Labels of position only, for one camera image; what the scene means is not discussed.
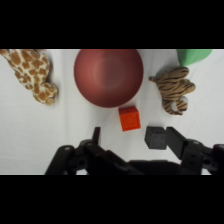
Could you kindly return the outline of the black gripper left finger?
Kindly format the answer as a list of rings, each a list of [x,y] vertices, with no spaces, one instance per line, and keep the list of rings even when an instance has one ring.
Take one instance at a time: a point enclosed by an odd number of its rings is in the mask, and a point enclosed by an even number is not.
[[[59,147],[46,175],[76,175],[86,170],[89,175],[139,175],[140,172],[110,150],[100,146],[101,128],[96,127],[91,139],[82,140],[77,148]]]

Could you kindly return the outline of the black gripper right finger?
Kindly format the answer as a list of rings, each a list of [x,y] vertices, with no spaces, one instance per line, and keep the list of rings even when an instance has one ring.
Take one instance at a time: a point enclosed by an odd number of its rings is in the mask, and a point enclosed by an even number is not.
[[[207,170],[211,175],[224,175],[224,144],[206,147],[194,139],[186,139],[173,127],[166,128],[166,144],[181,161],[180,175],[201,175]]]

